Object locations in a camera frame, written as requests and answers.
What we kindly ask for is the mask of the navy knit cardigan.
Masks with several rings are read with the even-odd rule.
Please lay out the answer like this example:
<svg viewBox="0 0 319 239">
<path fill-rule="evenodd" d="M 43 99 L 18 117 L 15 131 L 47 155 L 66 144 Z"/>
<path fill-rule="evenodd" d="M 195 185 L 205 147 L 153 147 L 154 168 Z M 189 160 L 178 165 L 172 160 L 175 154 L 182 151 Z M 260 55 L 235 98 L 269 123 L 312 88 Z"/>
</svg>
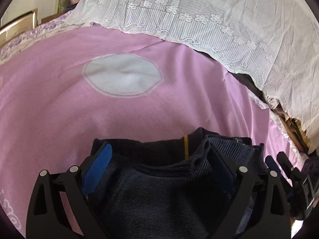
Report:
<svg viewBox="0 0 319 239">
<path fill-rule="evenodd" d="M 107 142 L 112 157 L 90 210 L 108 238 L 206 238 L 227 213 L 231 196 L 208 162 L 215 146 L 238 166 L 263 174 L 264 145 L 198 128 L 180 139 Z"/>
</svg>

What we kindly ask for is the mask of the pink bed sheet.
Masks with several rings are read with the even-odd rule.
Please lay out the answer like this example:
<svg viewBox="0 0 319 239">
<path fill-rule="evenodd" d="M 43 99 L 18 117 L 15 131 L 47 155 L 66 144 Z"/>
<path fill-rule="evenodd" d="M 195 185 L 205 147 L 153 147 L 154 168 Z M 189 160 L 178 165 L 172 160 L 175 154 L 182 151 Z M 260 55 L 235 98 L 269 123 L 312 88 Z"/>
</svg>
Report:
<svg viewBox="0 0 319 239">
<path fill-rule="evenodd" d="M 1 48 L 1 207 L 25 235 L 39 172 L 80 164 L 95 138 L 157 141 L 204 127 L 266 155 L 305 156 L 271 110 L 219 62 L 157 37 L 40 25 Z"/>
</svg>

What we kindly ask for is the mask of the white lace cover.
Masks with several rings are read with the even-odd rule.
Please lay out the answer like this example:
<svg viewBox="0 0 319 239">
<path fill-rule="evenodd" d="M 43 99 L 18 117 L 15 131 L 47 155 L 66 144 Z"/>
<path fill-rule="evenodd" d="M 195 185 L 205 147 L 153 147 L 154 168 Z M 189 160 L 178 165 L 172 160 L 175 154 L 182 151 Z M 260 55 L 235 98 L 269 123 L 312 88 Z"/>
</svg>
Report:
<svg viewBox="0 0 319 239">
<path fill-rule="evenodd" d="M 80 0 L 69 24 L 97 23 L 205 52 L 247 74 L 318 148 L 318 21 L 305 0 Z"/>
</svg>

